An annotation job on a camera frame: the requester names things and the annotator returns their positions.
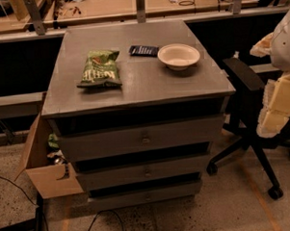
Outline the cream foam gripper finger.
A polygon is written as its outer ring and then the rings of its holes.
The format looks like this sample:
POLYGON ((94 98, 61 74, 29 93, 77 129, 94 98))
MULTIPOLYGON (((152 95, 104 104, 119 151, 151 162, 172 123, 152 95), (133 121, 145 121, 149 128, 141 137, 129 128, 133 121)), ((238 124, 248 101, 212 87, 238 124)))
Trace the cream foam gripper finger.
POLYGON ((252 46, 250 53, 259 58, 263 58, 271 53, 271 40, 273 33, 266 35, 262 40, 252 46))
POLYGON ((267 81, 262 104, 256 134, 264 139, 273 138, 290 119, 290 72, 267 81))

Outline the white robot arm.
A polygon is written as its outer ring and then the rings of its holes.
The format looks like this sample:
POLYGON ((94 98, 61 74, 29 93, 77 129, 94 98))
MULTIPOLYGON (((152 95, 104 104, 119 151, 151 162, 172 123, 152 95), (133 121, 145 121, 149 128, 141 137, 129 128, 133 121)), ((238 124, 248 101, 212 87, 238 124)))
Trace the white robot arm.
POLYGON ((272 66, 283 71, 276 81, 268 80, 256 128, 261 138, 273 138, 290 119, 290 10, 275 30, 257 42, 250 53, 259 58, 269 55, 272 66))

